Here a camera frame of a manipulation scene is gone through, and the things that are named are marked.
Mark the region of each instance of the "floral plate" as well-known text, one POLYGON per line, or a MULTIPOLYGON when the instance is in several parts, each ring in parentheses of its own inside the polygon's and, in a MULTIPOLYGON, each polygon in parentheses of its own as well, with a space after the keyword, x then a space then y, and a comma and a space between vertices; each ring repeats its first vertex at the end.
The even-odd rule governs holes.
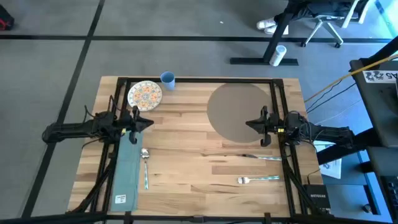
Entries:
POLYGON ((127 95, 130 106, 138 106, 140 111, 149 111, 162 100, 162 89, 152 81, 142 81, 131 87, 127 95))

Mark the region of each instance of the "shoe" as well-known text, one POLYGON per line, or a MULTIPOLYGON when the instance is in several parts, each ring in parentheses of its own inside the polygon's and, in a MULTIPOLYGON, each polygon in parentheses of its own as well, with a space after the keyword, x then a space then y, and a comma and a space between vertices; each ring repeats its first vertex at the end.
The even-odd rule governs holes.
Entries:
MULTIPOLYGON (((264 29, 264 32, 265 32, 266 34, 274 34, 275 30, 276 30, 276 25, 264 29)), ((285 29, 283 35, 287 35, 287 34, 289 34, 289 25, 286 27, 286 29, 285 29)))
POLYGON ((263 20, 263 21, 259 21, 257 23, 257 29, 263 30, 265 28, 272 27, 272 26, 275 26, 275 25, 276 25, 276 22, 275 22, 274 18, 270 18, 270 19, 266 19, 266 20, 263 20))

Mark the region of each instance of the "label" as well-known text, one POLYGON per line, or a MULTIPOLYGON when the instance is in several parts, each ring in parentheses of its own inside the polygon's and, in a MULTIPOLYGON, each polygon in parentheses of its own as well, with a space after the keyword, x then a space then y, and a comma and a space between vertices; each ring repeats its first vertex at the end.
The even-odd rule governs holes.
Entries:
POLYGON ((398 71, 370 70, 363 75, 367 83, 395 83, 398 71))
POLYGON ((115 196, 114 203, 126 203, 126 195, 115 196))

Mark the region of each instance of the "butcher block tabletop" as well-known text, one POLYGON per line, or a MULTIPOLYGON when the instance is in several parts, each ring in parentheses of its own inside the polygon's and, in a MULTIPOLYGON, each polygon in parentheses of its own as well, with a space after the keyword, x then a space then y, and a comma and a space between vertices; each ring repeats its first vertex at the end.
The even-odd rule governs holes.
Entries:
MULTIPOLYGON (((102 77, 93 113, 106 111, 109 96, 114 94, 118 78, 102 77)), ((295 110, 307 116, 299 80, 285 78, 283 81, 289 111, 295 110)), ((144 163, 141 162, 137 210, 132 215, 263 217, 264 213, 269 212, 272 217, 290 216, 282 163, 237 156, 254 154, 279 157, 277 136, 271 134, 272 143, 261 147, 259 140, 248 143, 227 140, 212 127, 207 115, 208 100, 223 84, 177 80, 175 90, 167 91, 159 83, 163 90, 160 105, 154 110, 141 112, 143 118, 155 123, 144 130, 143 139, 143 147, 150 152, 149 189, 144 190, 144 163), (279 175, 280 179, 237 183, 238 177, 268 175, 279 175)), ((270 84, 253 85, 271 95, 270 84)), ((283 119, 278 88, 276 92, 279 114, 283 119)), ((119 97, 119 107, 123 93, 122 88, 120 96, 116 96, 119 97)), ((272 113, 272 107, 269 106, 268 110, 272 113)), ((306 184, 307 175, 319 169, 317 155, 310 144, 302 143, 296 148, 302 182, 306 184)), ((103 144, 100 142, 93 142, 82 150, 69 210, 76 208, 94 186, 102 150, 103 144)), ((320 172, 311 174, 310 181, 311 184, 322 184, 320 172)), ((105 186, 106 183, 99 194, 98 210, 102 208, 105 186)), ((299 197, 294 184, 292 190, 296 212, 300 213, 299 197)))

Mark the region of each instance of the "fork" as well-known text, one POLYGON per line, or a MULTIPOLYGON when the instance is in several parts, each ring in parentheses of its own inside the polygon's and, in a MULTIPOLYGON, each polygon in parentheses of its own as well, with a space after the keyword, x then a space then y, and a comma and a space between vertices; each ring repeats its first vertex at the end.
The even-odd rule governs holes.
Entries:
POLYGON ((256 177, 256 178, 249 178, 249 177, 238 177, 239 184, 248 184, 250 180, 279 180, 279 176, 269 176, 269 177, 256 177))

